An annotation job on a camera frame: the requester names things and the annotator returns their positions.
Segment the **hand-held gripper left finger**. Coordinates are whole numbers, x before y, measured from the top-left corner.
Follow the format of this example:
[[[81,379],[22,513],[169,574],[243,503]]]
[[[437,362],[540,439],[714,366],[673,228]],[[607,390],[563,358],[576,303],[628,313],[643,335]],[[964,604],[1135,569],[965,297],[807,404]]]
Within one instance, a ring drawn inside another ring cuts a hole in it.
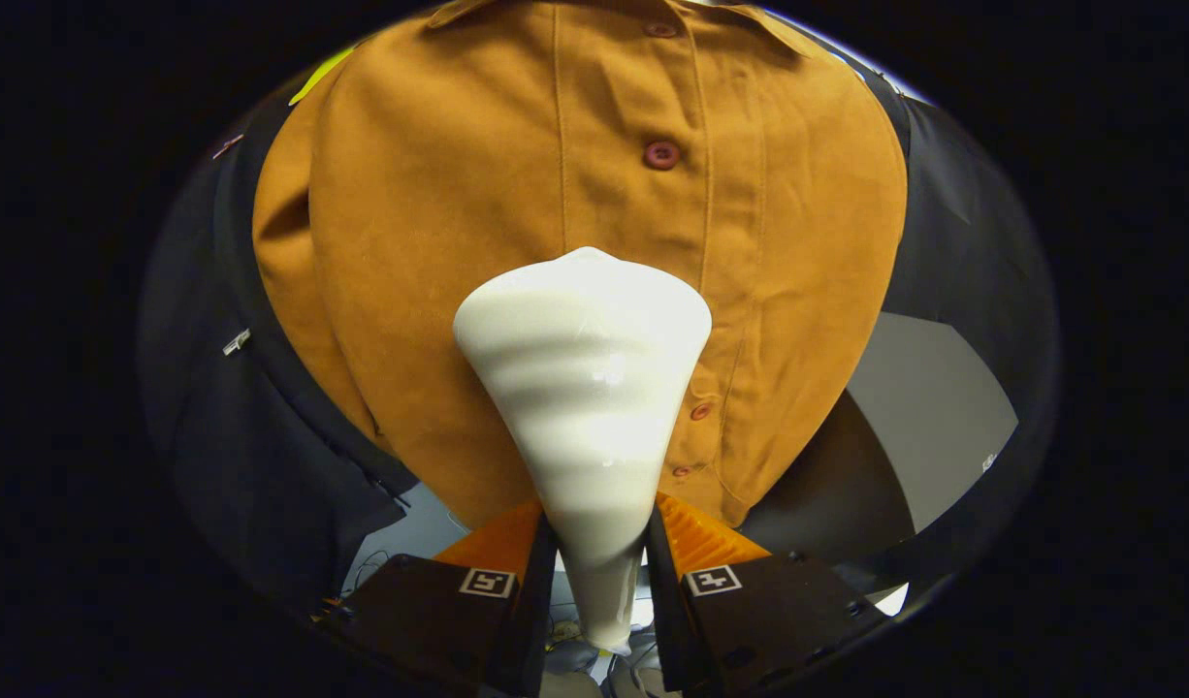
[[[436,556],[391,556],[323,633],[407,697],[537,697],[558,535],[530,499]]]

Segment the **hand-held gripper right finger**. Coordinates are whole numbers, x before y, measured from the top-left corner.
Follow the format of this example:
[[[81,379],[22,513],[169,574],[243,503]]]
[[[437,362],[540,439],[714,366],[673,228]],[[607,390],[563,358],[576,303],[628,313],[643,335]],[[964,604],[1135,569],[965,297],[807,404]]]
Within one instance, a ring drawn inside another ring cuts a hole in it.
[[[662,681],[684,694],[795,694],[886,627],[824,561],[770,554],[658,493],[644,529]]]

